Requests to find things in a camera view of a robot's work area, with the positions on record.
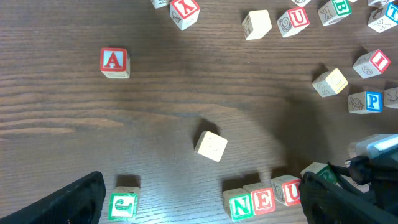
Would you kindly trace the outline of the green N wooden block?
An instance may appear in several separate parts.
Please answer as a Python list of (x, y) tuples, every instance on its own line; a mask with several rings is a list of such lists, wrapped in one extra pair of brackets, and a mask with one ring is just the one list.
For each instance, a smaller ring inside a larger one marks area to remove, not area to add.
[(225, 212), (232, 221), (240, 221), (254, 216), (251, 194), (243, 188), (226, 190), (222, 193)]

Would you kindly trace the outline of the red E wooden block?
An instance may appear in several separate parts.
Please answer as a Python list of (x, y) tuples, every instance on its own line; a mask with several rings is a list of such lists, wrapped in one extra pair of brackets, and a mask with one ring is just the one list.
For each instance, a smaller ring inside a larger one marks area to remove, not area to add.
[(243, 189), (250, 193), (254, 214), (256, 216), (265, 215), (276, 210), (274, 190), (266, 187), (263, 183), (244, 185)]

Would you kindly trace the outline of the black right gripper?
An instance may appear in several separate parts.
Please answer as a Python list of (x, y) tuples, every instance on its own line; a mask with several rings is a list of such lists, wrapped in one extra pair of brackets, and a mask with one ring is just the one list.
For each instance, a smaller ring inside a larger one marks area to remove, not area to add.
[(340, 187), (397, 215), (397, 161), (391, 155), (374, 159), (357, 156), (345, 164), (341, 167), (328, 162)]

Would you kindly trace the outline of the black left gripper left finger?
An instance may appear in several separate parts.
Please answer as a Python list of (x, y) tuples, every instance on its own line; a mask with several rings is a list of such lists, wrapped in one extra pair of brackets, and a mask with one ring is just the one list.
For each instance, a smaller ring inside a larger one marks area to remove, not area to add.
[(105, 196), (103, 175), (94, 171), (1, 218), (1, 224), (98, 223)]

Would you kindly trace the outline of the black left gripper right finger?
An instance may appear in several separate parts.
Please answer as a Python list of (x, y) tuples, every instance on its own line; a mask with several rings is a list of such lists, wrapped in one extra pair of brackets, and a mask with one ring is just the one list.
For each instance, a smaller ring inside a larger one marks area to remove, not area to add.
[(307, 172), (299, 185), (300, 200), (309, 224), (394, 224), (397, 216), (360, 196)]

